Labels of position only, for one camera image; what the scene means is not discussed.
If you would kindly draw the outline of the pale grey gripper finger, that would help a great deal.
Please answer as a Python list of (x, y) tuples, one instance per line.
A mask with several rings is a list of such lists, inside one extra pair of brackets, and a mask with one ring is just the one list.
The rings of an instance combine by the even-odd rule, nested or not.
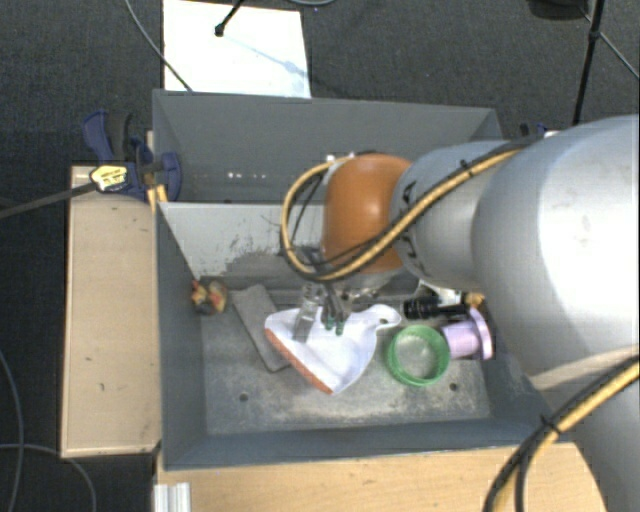
[(307, 283), (302, 288), (300, 308), (296, 315), (293, 339), (305, 343), (310, 335), (321, 305), (321, 288), (315, 283)]

